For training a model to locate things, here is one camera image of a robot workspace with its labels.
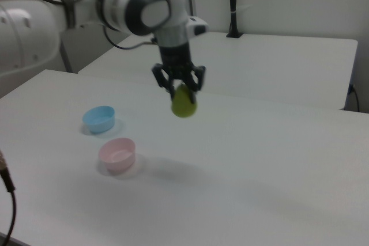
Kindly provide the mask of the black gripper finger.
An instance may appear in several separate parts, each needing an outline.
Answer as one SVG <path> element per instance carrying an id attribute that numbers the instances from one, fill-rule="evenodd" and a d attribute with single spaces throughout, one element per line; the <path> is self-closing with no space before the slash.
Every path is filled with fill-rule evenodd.
<path id="1" fill-rule="evenodd" d="M 206 67 L 190 65 L 185 69 L 184 84 L 189 91 L 189 98 L 192 104 L 196 104 L 196 93 L 203 87 Z"/>
<path id="2" fill-rule="evenodd" d="M 152 67 L 152 73 L 156 79 L 156 82 L 160 88 L 164 88 L 169 94 L 171 101 L 174 99 L 175 89 L 174 89 L 174 79 L 172 75 L 165 71 L 164 65 L 155 64 Z"/>

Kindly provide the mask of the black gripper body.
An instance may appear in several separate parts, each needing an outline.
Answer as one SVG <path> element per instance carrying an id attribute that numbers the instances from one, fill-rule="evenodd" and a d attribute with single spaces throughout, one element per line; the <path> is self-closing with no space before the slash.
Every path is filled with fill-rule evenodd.
<path id="1" fill-rule="evenodd" d="M 192 66 L 190 45 L 159 47 L 163 70 L 171 78 L 184 78 Z"/>

